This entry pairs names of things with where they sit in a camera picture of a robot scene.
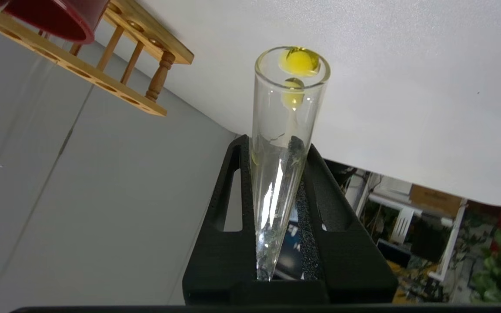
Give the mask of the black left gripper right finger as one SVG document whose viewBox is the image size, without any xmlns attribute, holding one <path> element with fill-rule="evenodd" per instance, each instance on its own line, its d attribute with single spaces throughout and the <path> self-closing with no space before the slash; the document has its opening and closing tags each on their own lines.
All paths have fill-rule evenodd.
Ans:
<svg viewBox="0 0 501 313">
<path fill-rule="evenodd" d="M 294 207 L 298 246 L 277 265 L 278 281 L 396 283 L 396 278 L 314 145 L 305 160 Z"/>
</svg>

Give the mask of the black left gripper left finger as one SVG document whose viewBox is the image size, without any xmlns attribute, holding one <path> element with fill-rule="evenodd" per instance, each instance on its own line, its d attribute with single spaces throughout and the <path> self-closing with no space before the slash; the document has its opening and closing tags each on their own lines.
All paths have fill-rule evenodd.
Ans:
<svg viewBox="0 0 501 313">
<path fill-rule="evenodd" d="M 242 229 L 225 232 L 231 183 L 240 171 Z M 184 284 L 233 284 L 256 279 L 256 240 L 249 137 L 234 139 L 225 153 L 204 220 L 189 262 Z"/>
</svg>

